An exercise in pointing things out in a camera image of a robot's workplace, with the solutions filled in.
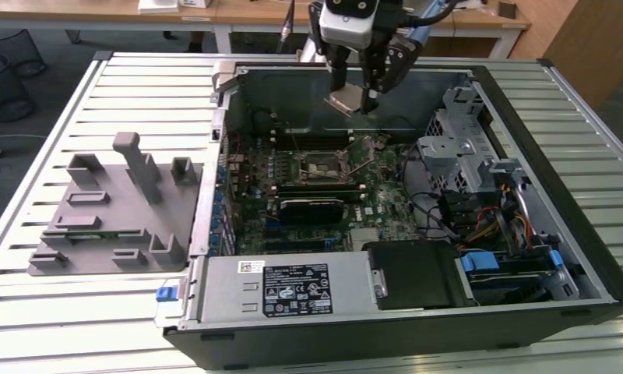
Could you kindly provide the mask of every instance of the screw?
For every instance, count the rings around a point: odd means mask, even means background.
[[[385,296],[384,286],[380,284],[375,285],[375,293],[377,298],[383,298]]]

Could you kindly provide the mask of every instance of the green circuit board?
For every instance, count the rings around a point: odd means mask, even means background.
[[[276,183],[296,185],[301,178],[308,183],[319,179],[323,183],[333,182],[337,173],[333,170],[315,170],[315,175],[301,177],[301,161],[308,166],[316,159],[333,157],[327,151],[277,151],[264,141],[247,139],[244,156],[232,165],[233,191],[239,206],[237,243],[239,254],[253,255],[273,253],[267,250],[268,243],[277,242],[324,242],[327,251],[352,251],[352,230],[372,228],[376,240],[408,240],[419,238],[419,229],[413,210],[404,198],[401,182],[396,180],[395,170],[401,162],[401,147],[384,145],[377,151],[357,143],[345,155],[347,168],[353,169],[373,156],[352,175],[352,180],[365,188],[360,191],[359,203],[345,203],[343,219],[337,224],[324,226],[295,226],[284,228],[276,216],[277,198],[268,193]]]

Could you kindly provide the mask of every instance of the white label sticker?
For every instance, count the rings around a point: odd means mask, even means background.
[[[209,22],[209,17],[183,17],[183,21]]]
[[[265,265],[265,261],[240,261],[239,273],[263,273],[263,267]]]

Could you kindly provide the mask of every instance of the mesh trash bin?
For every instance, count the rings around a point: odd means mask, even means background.
[[[46,63],[28,30],[0,29],[0,55],[12,62],[19,76],[36,76],[46,70]]]
[[[10,67],[10,58],[0,55],[0,122],[16,121],[35,110],[31,95]]]

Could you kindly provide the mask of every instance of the metal rail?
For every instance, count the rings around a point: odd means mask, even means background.
[[[211,71],[221,58],[275,55],[116,53],[94,62],[0,220],[0,372],[203,372],[163,339],[154,293],[181,273],[31,277],[28,258],[71,178],[76,152],[124,163],[112,136],[139,131],[155,159],[205,160],[213,104]],[[424,59],[487,65],[602,240],[623,266],[623,146],[563,77],[536,62]],[[623,373],[623,316],[559,333],[529,348],[335,362],[247,372]]]

